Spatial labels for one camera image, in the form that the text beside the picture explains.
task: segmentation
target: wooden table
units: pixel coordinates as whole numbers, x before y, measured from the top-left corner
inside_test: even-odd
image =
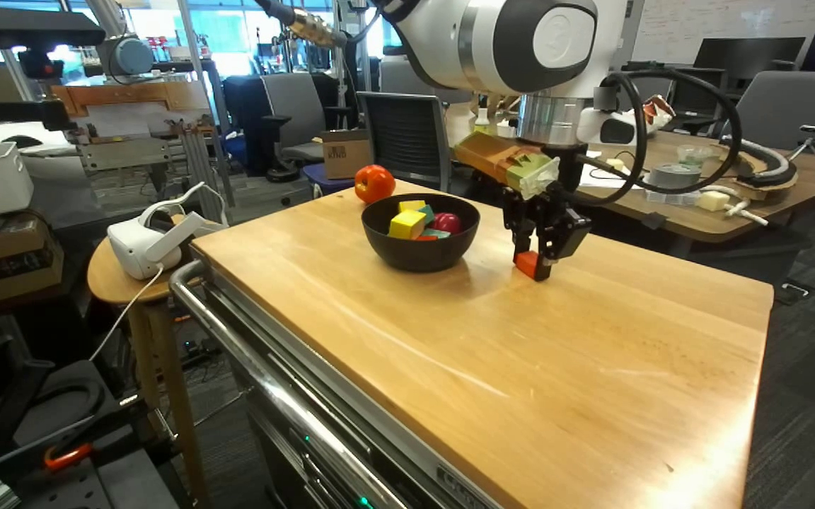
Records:
[[[687,136],[664,136],[664,138],[671,138],[668,148],[707,146],[702,138],[687,138]],[[668,162],[668,148],[664,154],[660,148],[660,155],[647,162],[647,168]],[[815,155],[803,154],[797,155],[796,165],[797,165],[796,187],[790,187],[780,196],[772,196],[769,201],[753,205],[749,212],[768,222],[776,222],[776,218],[793,216],[796,209],[815,205]],[[608,196],[608,189],[589,189],[589,187],[584,187],[581,192]],[[625,199],[619,199],[618,205],[608,205],[605,209],[633,218],[633,222],[663,222],[663,230],[677,236],[687,247],[690,244],[729,244],[760,230],[758,223],[746,218],[724,218],[721,212],[704,212],[704,209],[681,205],[678,199],[656,199],[656,196],[647,196],[644,189],[630,189]]]
[[[455,269],[402,276],[360,209],[344,189],[194,249],[504,506],[742,506],[769,286],[596,236],[533,284],[482,205]]]
[[[125,276],[107,240],[101,240],[90,259],[87,286],[95,301],[115,308],[125,308],[144,288],[144,284],[131,280]],[[155,411],[161,409],[161,387],[163,387],[170,418],[179,434],[179,451],[185,457],[189,498],[194,506],[209,506],[203,459],[193,428],[193,411],[185,387],[179,345],[172,341],[172,319],[163,305],[168,295],[170,286],[163,276],[144,295],[138,295],[127,311],[135,382],[142,399],[152,411],[152,425],[159,425]]]

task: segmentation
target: floor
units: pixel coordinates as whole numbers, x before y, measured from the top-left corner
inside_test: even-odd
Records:
[[[302,182],[265,184],[236,177],[236,196],[233,222],[245,222],[279,209],[284,201],[306,201],[312,189]],[[811,295],[772,311],[749,457],[749,509],[815,506],[815,216],[796,222],[796,230],[809,237],[811,249],[796,261],[793,280],[809,286]],[[213,358],[189,369],[187,382],[194,417],[209,417],[199,430],[213,506],[262,506],[265,468],[258,462],[261,452],[245,430],[244,406],[236,401],[237,387],[224,370],[224,359]]]

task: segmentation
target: workbench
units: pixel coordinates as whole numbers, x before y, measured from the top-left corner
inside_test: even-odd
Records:
[[[533,284],[502,209],[479,209],[455,269],[402,276],[364,240],[353,192],[335,192],[199,237],[172,288],[269,401],[319,417],[312,396],[329,396],[361,435],[336,457],[378,448],[439,506],[742,506],[772,288],[596,236]],[[194,267],[248,311],[209,318]],[[306,359],[291,399],[265,370],[289,355]]]

